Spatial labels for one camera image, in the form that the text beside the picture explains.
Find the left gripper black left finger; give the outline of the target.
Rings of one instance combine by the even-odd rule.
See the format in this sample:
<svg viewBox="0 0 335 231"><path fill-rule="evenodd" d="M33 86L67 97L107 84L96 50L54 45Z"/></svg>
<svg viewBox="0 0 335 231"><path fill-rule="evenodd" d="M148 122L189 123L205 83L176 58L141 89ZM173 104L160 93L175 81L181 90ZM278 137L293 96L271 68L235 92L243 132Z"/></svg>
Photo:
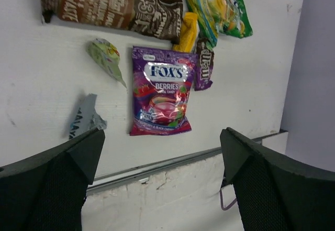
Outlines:
<svg viewBox="0 0 335 231"><path fill-rule="evenodd" d="M82 230L104 141L94 129L1 167L1 230Z"/></svg>

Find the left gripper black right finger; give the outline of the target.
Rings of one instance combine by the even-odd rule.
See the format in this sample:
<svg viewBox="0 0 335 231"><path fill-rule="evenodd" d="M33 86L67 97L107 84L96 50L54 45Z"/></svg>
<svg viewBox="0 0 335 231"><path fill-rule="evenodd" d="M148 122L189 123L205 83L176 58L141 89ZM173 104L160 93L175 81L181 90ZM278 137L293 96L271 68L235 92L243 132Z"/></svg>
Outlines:
<svg viewBox="0 0 335 231"><path fill-rule="evenodd" d="M244 230L334 230L334 172L271 150L232 128L220 134L224 178Z"/></svg>

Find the grey snack packet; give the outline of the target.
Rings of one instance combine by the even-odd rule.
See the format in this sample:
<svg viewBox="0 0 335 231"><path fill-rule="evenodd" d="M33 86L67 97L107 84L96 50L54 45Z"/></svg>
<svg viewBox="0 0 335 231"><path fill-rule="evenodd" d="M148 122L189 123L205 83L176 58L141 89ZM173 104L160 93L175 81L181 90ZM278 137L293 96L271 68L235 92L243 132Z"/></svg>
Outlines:
<svg viewBox="0 0 335 231"><path fill-rule="evenodd" d="M88 94L80 101L69 128L69 139L93 129L105 130L107 121L96 112L96 94Z"/></svg>

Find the light green triangular packet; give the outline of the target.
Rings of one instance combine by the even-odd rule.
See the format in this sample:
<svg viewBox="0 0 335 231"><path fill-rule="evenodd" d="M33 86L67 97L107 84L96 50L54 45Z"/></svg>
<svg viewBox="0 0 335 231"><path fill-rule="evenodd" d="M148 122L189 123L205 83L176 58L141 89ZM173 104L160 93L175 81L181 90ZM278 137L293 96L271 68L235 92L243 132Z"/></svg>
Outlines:
<svg viewBox="0 0 335 231"><path fill-rule="evenodd" d="M113 44L96 38L88 43L86 52L109 76L127 88L119 68L120 54Z"/></svg>

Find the purple Fox's berries bag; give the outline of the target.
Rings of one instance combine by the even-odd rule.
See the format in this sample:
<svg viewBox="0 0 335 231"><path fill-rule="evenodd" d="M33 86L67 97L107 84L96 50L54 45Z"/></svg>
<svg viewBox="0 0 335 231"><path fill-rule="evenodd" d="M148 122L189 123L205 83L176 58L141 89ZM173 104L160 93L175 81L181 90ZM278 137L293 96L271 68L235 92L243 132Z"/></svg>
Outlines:
<svg viewBox="0 0 335 231"><path fill-rule="evenodd" d="M133 47L130 135L168 136L191 131L186 109L197 60L195 53Z"/></svg>

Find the yellow snack bar wrapper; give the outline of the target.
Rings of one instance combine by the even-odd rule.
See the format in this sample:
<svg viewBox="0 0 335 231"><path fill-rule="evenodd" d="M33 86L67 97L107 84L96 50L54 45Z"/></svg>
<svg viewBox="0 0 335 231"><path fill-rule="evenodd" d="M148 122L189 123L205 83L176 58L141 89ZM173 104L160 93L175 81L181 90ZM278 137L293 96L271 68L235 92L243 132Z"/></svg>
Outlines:
<svg viewBox="0 0 335 231"><path fill-rule="evenodd" d="M174 44L172 50L192 53L199 34L198 16L196 13L186 12L181 26L180 42Z"/></svg>

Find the green Fox's candy bag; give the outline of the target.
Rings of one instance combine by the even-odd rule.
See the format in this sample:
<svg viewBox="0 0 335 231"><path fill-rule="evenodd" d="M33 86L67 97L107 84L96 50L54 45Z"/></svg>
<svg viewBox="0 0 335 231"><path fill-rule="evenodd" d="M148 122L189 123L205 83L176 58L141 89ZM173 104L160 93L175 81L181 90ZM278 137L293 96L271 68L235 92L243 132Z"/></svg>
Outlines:
<svg viewBox="0 0 335 231"><path fill-rule="evenodd" d="M198 16L200 34L212 47L220 34L246 38L253 35L244 0L185 0L190 12Z"/></svg>

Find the brown kettle chips bag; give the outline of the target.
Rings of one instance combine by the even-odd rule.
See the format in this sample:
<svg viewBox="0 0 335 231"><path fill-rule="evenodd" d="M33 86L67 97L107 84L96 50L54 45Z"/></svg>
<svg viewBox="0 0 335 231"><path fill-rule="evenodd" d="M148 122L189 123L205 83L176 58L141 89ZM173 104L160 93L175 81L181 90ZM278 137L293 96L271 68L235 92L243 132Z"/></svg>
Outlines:
<svg viewBox="0 0 335 231"><path fill-rule="evenodd" d="M60 20L134 31L179 43L182 0L40 0L45 23Z"/></svg>

